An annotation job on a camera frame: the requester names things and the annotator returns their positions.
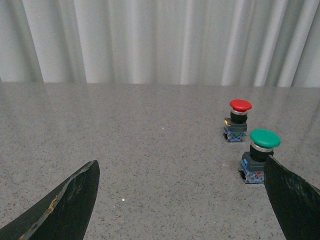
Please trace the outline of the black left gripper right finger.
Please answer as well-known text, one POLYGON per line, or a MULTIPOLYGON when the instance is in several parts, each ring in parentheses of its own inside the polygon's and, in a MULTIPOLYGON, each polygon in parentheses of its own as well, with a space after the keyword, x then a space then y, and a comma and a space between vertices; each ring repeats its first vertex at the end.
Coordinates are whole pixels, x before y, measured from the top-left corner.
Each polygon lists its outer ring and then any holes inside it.
POLYGON ((264 186, 287 240, 320 238, 320 190, 269 155, 264 186))

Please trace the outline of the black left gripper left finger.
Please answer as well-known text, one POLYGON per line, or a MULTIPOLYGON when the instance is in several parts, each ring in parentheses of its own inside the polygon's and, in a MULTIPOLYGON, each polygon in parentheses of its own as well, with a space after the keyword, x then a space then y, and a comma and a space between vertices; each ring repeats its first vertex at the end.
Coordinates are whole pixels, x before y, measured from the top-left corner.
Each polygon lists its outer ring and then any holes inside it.
POLYGON ((82 240, 96 202, 97 160, 89 161, 35 205, 2 227, 2 240, 82 240))

